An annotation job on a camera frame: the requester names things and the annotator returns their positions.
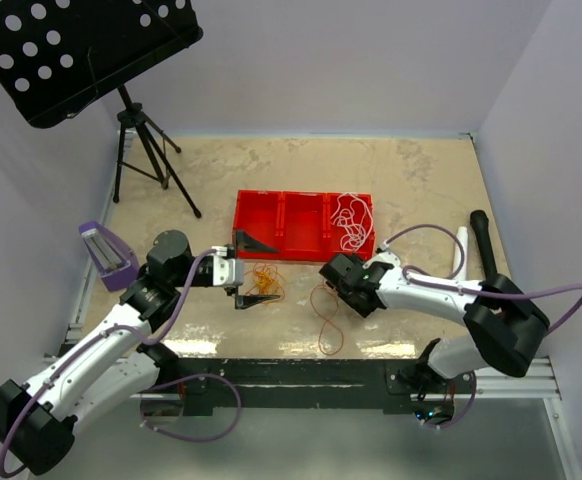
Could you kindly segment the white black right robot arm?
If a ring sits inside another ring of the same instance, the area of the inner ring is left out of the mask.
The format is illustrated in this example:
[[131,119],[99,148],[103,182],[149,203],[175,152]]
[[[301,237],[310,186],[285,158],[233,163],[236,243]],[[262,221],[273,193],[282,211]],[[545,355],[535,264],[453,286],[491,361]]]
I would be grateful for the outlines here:
[[524,377],[549,329],[546,315],[502,274],[485,281],[428,279],[407,272],[389,250],[367,261],[338,253],[319,274],[364,318],[377,309],[409,310],[467,329],[463,337],[430,341],[411,366],[396,374],[420,395],[439,393],[456,377],[487,367]]

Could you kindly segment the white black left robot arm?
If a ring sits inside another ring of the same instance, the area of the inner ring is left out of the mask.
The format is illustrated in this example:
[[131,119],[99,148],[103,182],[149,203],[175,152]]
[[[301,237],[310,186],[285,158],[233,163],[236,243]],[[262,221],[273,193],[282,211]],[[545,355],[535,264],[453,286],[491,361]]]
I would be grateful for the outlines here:
[[0,386],[0,476],[14,475],[5,465],[9,454],[22,470],[50,471],[102,414],[135,393],[171,390],[178,380],[177,357],[161,341],[189,290],[221,288],[238,310],[265,302],[265,295],[239,294],[245,264],[238,254],[272,250],[237,230],[231,243],[193,255],[183,232],[159,234],[137,279],[96,328],[24,383]]

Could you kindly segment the red left plastic bin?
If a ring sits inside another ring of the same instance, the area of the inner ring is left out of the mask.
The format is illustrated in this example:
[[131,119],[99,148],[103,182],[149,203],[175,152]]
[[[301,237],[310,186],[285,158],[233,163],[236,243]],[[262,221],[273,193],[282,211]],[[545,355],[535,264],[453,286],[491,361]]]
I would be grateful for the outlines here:
[[233,220],[234,230],[279,250],[282,242],[282,193],[280,191],[239,190]]

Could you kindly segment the red plastic bin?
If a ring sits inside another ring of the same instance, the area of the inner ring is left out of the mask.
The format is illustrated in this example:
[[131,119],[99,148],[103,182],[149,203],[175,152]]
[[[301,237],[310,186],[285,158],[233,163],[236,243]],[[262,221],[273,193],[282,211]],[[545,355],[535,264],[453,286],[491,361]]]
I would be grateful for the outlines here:
[[282,193],[280,191],[239,190],[233,220],[234,230],[279,250],[282,242]]
[[372,198],[368,194],[333,192],[326,200],[324,257],[337,253],[357,254],[363,260],[373,255],[375,226]]
[[289,262],[327,260],[327,194],[284,191],[279,259]]

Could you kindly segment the red right plastic bin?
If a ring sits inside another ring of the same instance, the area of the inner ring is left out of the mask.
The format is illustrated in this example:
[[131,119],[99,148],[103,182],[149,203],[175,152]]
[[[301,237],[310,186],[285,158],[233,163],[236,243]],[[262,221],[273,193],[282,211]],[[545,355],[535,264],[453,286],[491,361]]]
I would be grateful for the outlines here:
[[326,200],[324,257],[337,253],[357,254],[363,260],[373,255],[375,226],[372,198],[368,194],[333,192]]

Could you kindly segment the red middle plastic bin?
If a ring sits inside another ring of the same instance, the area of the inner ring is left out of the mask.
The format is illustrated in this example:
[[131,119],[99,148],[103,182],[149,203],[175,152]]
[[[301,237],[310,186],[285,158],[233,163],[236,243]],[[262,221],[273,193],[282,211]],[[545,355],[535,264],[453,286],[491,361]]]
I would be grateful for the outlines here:
[[327,194],[284,191],[279,259],[289,262],[327,260]]

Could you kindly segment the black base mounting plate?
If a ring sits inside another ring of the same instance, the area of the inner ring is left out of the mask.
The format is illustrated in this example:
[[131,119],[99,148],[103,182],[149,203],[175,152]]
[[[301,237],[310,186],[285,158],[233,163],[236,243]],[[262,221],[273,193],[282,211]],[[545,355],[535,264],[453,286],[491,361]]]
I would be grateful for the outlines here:
[[168,387],[180,394],[183,413],[209,416],[219,408],[370,409],[386,414],[410,414],[419,389],[405,382],[404,372],[413,359],[221,359],[176,358],[161,360],[159,384],[194,374],[215,374],[216,379],[188,380],[183,387]]

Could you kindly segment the purple metronome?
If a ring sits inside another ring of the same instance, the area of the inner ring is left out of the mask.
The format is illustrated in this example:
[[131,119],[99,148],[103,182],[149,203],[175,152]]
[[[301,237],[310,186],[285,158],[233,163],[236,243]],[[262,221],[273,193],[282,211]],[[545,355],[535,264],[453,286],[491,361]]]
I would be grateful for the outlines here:
[[134,250],[96,221],[86,222],[78,230],[105,288],[109,292],[128,288],[140,269]]

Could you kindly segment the white microphone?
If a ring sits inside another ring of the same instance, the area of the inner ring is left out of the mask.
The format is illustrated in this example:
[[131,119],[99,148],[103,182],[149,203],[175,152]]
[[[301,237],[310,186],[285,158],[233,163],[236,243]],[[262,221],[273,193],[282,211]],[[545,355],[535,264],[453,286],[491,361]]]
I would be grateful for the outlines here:
[[454,257],[450,278],[464,281],[467,279],[468,265],[468,229],[460,226],[454,238]]

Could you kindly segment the black microphone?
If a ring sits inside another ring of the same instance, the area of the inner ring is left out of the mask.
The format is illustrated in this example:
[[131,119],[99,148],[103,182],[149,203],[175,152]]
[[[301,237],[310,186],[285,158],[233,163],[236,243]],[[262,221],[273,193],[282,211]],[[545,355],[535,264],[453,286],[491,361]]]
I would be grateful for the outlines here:
[[488,279],[498,273],[489,231],[489,218],[484,210],[474,210],[470,213],[469,220],[476,239],[484,276]]

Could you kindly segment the aluminium front rail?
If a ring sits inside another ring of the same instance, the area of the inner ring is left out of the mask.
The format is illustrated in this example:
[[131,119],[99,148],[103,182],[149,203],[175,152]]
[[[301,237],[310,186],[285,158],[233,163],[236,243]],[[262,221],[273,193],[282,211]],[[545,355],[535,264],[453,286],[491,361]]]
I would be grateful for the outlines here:
[[[407,373],[415,367],[413,359],[220,359],[172,358],[167,366],[157,366],[147,355],[134,353],[116,360],[108,367],[68,366],[60,374],[62,381],[87,391],[92,385],[118,385],[124,381],[140,381],[140,386],[129,387],[132,393],[148,391],[154,385],[175,381],[194,374],[214,374],[226,378],[239,388],[252,389],[366,389],[392,395],[415,395],[424,380],[410,380]],[[498,398],[548,398],[558,395],[558,387],[548,360],[534,360],[523,378],[514,378],[482,368],[476,371],[476,392]]]

